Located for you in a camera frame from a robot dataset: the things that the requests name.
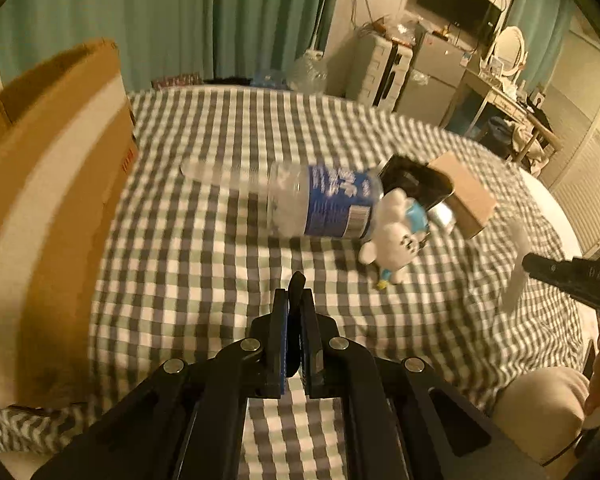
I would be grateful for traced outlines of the white plastic tube stick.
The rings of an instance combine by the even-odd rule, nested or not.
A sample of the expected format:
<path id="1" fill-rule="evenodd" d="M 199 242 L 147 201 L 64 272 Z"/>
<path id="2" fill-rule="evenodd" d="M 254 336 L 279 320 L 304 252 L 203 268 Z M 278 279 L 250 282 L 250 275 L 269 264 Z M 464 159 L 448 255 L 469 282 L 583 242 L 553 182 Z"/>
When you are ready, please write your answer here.
<path id="1" fill-rule="evenodd" d="M 524 270 L 522 260 L 531 252 L 531 244 L 522 222 L 510 219 L 508 228 L 514 242 L 516 255 L 512 273 L 509 275 L 506 289 L 502 293 L 501 309 L 506 314 L 512 314 L 516 310 L 518 301 L 528 280 L 528 273 Z"/>

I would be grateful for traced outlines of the dark translucent plastic cup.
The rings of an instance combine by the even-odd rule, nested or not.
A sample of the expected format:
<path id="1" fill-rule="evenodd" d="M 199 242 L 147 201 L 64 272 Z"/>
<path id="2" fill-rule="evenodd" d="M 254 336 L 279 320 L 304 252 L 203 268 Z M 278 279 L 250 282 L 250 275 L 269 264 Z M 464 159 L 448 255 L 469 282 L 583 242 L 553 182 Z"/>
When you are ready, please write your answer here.
<path id="1" fill-rule="evenodd" d="M 438 228 L 445 233 L 454 230 L 455 214 L 446 203 L 454 193 L 454 184 L 446 174 L 405 155 L 392 155 L 379 169 L 379 177 L 386 193 L 402 188 Z"/>

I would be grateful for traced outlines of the white plush bear toy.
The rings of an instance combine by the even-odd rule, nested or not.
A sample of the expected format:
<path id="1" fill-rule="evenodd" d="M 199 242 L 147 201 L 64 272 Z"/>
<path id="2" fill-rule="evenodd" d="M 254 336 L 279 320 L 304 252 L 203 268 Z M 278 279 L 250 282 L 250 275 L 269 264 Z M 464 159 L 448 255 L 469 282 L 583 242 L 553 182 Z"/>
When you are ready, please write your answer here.
<path id="1" fill-rule="evenodd" d="M 428 235 L 426 210 L 402 188 L 394 188 L 377 205 L 374 227 L 358 252 L 358 261 L 378 267 L 378 289 L 400 284 Z"/>

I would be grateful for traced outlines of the clear bottle blue label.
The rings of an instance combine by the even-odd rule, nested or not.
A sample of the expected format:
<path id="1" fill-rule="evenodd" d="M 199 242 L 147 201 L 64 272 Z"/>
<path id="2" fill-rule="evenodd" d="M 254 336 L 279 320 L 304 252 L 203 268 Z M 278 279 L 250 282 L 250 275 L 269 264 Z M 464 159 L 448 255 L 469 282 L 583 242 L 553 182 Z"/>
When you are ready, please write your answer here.
<path id="1" fill-rule="evenodd" d="M 373 171 L 276 162 L 268 175 L 268 227 L 283 238 L 364 240 L 383 195 Z"/>

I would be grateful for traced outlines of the clear plastic comb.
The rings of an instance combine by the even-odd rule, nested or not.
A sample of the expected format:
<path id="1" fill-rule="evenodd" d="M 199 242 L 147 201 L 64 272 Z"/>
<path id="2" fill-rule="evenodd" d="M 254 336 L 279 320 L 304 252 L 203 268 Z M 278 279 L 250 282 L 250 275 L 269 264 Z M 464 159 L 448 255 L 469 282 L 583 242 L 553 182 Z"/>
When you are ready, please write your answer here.
<path id="1" fill-rule="evenodd" d="M 237 192 L 265 194 L 270 187 L 270 177 L 266 172 L 224 166 L 199 159 L 183 160 L 180 170 L 186 179 Z"/>

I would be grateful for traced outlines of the beige knee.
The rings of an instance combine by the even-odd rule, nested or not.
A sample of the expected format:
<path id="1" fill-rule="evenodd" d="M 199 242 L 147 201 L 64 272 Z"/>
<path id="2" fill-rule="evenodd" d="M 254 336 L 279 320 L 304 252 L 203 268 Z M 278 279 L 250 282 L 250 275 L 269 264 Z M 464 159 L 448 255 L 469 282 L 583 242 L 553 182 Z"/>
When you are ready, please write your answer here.
<path id="1" fill-rule="evenodd" d="M 541 368 L 513 380 L 495 402 L 491 418 L 550 477 L 561 479 L 577 463 L 568 444 L 582 429 L 587 396 L 582 373 Z"/>

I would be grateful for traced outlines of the wooden chair with clothes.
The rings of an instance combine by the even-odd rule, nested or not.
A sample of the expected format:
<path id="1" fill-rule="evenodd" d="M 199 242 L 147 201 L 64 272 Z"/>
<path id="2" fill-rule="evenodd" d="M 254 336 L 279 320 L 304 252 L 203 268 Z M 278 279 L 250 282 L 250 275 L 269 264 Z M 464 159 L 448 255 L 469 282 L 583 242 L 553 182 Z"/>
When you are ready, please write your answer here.
<path id="1" fill-rule="evenodd" d="M 517 122 L 500 116 L 486 122 L 479 142 L 498 157 L 519 162 L 529 172 L 541 172 L 558 151 L 532 122 Z"/>

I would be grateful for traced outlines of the white vanity desk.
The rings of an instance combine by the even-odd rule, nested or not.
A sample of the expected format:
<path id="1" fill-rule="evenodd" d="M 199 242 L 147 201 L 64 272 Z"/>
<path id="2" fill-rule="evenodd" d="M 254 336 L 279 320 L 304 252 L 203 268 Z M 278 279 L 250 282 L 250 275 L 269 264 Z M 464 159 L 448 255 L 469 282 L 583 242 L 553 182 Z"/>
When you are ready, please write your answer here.
<path id="1" fill-rule="evenodd" d="M 472 70 L 465 70 L 446 109 L 440 127 L 477 140 L 479 131 L 494 116 L 528 124 L 528 110 L 495 84 Z"/>

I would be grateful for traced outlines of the white oval vanity mirror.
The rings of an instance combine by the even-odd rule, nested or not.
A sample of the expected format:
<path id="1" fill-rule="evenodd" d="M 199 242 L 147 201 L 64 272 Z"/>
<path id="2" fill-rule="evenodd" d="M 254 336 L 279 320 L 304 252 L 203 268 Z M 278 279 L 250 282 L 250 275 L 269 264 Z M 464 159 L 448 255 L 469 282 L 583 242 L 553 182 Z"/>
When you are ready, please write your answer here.
<path id="1" fill-rule="evenodd" d="M 517 26 L 505 27 L 492 44 L 491 58 L 501 65 L 501 75 L 514 76 L 526 59 L 524 34 Z"/>

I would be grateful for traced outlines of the grey mini fridge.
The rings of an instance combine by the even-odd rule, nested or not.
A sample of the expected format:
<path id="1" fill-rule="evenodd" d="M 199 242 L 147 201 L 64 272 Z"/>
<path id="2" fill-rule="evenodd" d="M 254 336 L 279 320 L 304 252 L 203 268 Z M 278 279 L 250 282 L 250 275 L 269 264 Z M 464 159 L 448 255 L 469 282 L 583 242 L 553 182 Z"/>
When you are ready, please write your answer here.
<path id="1" fill-rule="evenodd" d="M 396 114 L 438 126 L 465 71 L 466 51 L 418 25 L 412 62 Z"/>

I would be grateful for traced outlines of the white hard suitcase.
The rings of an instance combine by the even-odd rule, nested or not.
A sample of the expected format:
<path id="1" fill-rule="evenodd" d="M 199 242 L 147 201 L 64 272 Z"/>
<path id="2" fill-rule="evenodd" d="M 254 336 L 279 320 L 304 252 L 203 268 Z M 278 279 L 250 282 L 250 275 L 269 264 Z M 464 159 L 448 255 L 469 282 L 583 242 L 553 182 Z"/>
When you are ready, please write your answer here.
<path id="1" fill-rule="evenodd" d="M 356 44 L 346 88 L 346 98 L 365 106 L 392 112 L 396 107 L 413 50 L 377 34 Z"/>

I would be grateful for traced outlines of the brown cardboard box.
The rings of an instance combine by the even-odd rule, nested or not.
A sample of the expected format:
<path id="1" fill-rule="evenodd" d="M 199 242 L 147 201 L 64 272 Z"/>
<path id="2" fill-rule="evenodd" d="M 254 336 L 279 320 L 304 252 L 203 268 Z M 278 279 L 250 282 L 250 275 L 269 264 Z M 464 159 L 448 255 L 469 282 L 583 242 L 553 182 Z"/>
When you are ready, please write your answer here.
<path id="1" fill-rule="evenodd" d="M 0 408 L 87 398 L 92 296 L 137 155 L 133 129 L 107 39 L 0 92 Z"/>

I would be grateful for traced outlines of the dark patterned floor bag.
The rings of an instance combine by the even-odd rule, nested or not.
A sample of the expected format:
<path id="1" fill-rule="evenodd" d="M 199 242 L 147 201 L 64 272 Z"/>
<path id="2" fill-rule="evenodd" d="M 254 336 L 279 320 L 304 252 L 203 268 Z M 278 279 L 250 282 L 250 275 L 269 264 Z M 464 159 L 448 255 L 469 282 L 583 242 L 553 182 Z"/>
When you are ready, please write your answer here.
<path id="1" fill-rule="evenodd" d="M 204 80 L 197 73 L 181 74 L 176 76 L 163 76 L 151 81 L 152 90 L 163 90 L 169 88 L 183 88 L 200 86 Z"/>

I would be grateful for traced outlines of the large clear water jug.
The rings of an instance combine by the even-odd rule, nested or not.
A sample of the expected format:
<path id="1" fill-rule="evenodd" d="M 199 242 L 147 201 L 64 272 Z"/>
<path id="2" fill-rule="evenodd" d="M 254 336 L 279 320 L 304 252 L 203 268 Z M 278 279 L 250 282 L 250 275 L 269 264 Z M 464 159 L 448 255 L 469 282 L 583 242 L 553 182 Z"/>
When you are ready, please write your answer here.
<path id="1" fill-rule="evenodd" d="M 306 50 L 294 61 L 286 76 L 287 87 L 295 92 L 323 94 L 327 86 L 328 66 L 324 53 Z"/>

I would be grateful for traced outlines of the green curtain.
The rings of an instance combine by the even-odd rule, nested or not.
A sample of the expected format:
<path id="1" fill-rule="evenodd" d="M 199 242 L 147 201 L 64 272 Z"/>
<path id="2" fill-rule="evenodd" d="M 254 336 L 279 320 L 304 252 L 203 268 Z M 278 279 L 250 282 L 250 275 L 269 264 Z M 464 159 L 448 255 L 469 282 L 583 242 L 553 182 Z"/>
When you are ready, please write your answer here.
<path id="1" fill-rule="evenodd" d="M 126 90 L 165 76 L 286 72 L 325 47 L 336 0 L 7 0 L 0 75 L 9 82 L 94 38 L 118 47 Z"/>

